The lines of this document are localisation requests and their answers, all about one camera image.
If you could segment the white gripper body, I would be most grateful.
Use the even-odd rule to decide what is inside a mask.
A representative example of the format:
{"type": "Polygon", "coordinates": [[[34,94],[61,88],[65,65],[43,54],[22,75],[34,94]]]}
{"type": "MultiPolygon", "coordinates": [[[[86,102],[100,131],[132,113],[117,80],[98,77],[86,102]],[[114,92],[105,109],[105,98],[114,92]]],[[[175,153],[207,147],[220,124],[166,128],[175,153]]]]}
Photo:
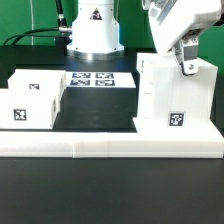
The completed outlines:
{"type": "Polygon", "coordinates": [[[224,0],[141,0],[156,51],[165,54],[189,31],[201,34],[223,13],[224,0]]]}

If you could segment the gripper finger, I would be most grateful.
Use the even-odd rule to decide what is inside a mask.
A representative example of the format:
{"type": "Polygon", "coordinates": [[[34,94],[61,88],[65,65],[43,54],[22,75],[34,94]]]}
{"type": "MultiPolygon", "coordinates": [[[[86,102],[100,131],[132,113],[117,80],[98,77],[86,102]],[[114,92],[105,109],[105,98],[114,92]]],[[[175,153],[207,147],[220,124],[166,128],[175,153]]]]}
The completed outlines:
{"type": "Polygon", "coordinates": [[[185,35],[172,47],[174,58],[185,76],[198,72],[198,46],[199,40],[196,35],[185,35]]]}

